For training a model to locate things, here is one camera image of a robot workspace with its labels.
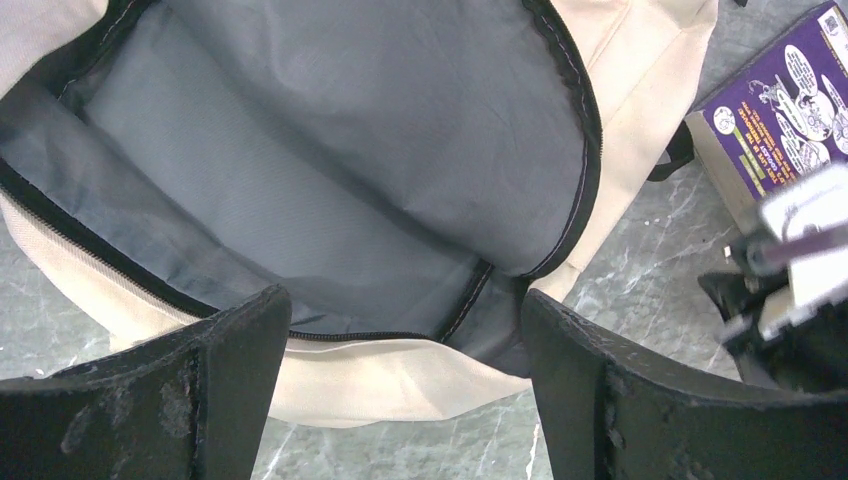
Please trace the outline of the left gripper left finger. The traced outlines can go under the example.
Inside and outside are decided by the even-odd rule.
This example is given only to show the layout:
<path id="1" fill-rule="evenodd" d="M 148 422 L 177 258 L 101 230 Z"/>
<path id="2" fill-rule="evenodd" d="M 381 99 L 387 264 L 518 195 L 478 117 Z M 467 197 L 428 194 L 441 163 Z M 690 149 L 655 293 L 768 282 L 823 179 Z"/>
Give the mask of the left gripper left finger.
<path id="1" fill-rule="evenodd" d="M 1 384 L 5 479 L 247 479 L 289 332 L 279 287 L 120 353 Z"/>

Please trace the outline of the purple book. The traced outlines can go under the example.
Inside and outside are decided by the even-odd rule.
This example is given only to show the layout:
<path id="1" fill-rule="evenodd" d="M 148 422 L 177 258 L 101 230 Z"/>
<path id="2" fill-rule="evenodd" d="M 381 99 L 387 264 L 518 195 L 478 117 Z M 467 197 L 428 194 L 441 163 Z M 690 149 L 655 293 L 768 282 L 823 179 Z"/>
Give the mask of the purple book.
<path id="1" fill-rule="evenodd" d="M 695 153 L 736 225 L 768 194 L 847 160 L 847 16 L 805 12 L 685 119 Z"/>

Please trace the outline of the beige canvas backpack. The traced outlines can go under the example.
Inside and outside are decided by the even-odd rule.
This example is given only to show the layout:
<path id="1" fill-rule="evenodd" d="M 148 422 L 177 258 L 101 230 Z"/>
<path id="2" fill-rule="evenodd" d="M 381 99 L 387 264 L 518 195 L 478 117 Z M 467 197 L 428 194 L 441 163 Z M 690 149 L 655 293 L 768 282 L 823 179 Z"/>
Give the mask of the beige canvas backpack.
<path id="1" fill-rule="evenodd" d="M 530 387 L 683 118 L 715 1 L 5 1 L 1 209 L 121 350 L 272 285 L 270 407 L 447 420 Z"/>

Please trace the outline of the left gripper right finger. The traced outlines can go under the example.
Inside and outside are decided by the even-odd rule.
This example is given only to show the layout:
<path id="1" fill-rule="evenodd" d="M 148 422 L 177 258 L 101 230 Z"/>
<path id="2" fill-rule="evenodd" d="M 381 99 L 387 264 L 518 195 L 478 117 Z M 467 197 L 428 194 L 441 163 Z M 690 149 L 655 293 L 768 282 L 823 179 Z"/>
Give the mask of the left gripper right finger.
<path id="1" fill-rule="evenodd" d="M 521 332 L 557 479 L 843 479 L 847 395 L 691 368 L 539 290 Z"/>

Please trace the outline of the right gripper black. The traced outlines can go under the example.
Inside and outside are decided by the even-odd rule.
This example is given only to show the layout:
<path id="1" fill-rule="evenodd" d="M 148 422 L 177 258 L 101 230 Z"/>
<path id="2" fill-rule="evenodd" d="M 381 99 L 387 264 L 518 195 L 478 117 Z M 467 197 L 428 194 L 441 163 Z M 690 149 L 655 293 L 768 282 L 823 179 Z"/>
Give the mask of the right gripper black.
<path id="1" fill-rule="evenodd" d="M 717 343 L 743 382 L 810 394 L 847 392 L 847 286 L 800 299 L 785 268 L 769 275 L 712 271 L 698 277 L 722 325 Z"/>

